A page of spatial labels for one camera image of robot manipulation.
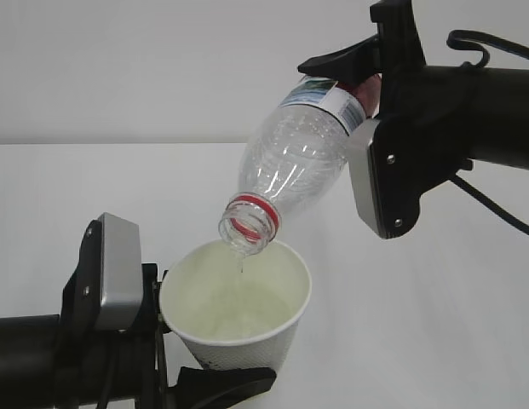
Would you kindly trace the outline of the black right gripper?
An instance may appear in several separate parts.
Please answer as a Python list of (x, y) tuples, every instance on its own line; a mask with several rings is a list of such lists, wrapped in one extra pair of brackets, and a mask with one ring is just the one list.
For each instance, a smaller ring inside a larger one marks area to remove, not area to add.
[(473, 65), (427, 64), (411, 1), (379, 1), (370, 15), (378, 36), (311, 57), (297, 71), (356, 88), (381, 70), (381, 128), (470, 128)]

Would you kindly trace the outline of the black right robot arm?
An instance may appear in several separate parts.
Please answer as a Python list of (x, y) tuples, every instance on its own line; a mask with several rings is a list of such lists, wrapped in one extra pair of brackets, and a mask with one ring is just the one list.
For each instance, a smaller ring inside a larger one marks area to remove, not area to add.
[(425, 59), (412, 3), (370, 7), (376, 34), (345, 49), (314, 56), (301, 73), (356, 86), (382, 76), (375, 154), (408, 164), (459, 168), (473, 159), (529, 170), (529, 69), (493, 68), (491, 49), (529, 61), (529, 47), (475, 30), (453, 30), (446, 44), (476, 52), (459, 66)]

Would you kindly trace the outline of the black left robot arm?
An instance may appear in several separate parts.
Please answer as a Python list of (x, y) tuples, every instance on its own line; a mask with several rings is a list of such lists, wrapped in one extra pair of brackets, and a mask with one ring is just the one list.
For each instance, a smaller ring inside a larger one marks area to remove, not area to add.
[(183, 366), (170, 386), (157, 265), (143, 264), (142, 277), (135, 330), (113, 337), (93, 332), (74, 349), (62, 337), (74, 276), (64, 287), (60, 314), (0, 318), (0, 408), (106, 408), (115, 400), (134, 400), (137, 408), (229, 408), (272, 388), (277, 374), (267, 367)]

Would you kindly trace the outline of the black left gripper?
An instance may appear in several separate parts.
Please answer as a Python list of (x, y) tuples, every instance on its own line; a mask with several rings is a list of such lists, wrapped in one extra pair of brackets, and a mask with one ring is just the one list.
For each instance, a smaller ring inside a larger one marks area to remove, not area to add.
[(220, 409), (268, 392), (276, 371), (267, 368), (204, 370), (183, 366), (168, 387), (156, 263), (143, 263), (143, 331), (90, 332), (64, 340), (55, 351), (55, 407), (106, 408), (133, 399), (136, 408)]

